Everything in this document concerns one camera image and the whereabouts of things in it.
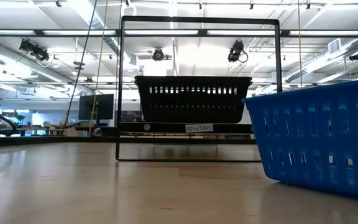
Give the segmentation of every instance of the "basket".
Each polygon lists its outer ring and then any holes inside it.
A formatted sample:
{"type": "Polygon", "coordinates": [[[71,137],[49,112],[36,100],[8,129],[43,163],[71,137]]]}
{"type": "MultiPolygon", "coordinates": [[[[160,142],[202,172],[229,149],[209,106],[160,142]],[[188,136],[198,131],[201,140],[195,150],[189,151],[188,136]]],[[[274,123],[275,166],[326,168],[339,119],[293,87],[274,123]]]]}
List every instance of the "basket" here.
{"type": "Polygon", "coordinates": [[[358,81],[246,99],[268,177],[358,196],[358,81]]]}
{"type": "Polygon", "coordinates": [[[144,119],[160,123],[238,123],[249,77],[136,76],[144,119]]]}

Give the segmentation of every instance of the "blue plastic basket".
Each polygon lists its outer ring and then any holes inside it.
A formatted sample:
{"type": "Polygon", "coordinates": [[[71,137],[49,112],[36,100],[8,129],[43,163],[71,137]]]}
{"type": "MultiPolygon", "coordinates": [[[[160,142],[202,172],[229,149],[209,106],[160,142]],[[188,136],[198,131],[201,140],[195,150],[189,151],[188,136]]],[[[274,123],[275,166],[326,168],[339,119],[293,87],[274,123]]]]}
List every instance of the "blue plastic basket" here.
{"type": "Polygon", "coordinates": [[[246,99],[265,173],[358,196],[358,81],[246,99]]]}

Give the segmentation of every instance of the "wooden floor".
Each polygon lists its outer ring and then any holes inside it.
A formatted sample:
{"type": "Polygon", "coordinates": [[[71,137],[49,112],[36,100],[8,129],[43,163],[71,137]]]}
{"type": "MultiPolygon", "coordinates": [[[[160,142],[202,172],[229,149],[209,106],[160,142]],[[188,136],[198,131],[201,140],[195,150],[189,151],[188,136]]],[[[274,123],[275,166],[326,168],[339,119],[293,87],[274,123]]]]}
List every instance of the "wooden floor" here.
{"type": "MultiPolygon", "coordinates": [[[[122,153],[185,154],[136,146],[122,153]]],[[[276,183],[260,163],[116,162],[113,144],[71,142],[0,148],[0,223],[358,223],[358,200],[276,183]]]]}

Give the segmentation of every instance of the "black plastic basket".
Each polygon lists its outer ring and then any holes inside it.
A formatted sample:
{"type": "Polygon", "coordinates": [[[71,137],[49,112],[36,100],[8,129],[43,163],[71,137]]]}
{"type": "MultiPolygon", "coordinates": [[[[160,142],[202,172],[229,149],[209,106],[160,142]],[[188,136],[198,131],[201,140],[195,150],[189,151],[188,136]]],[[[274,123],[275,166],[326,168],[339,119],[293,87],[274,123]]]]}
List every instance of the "black plastic basket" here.
{"type": "Polygon", "coordinates": [[[144,119],[161,123],[238,123],[250,77],[136,76],[144,119]]]}

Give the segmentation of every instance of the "shelf label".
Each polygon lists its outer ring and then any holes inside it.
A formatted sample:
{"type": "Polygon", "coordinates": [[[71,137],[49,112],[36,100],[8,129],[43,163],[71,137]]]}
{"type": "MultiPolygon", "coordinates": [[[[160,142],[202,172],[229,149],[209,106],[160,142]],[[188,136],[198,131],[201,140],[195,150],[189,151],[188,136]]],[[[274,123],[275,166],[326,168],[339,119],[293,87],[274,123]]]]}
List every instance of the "shelf label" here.
{"type": "Polygon", "coordinates": [[[213,124],[186,124],[186,133],[207,133],[214,131],[213,124]]]}

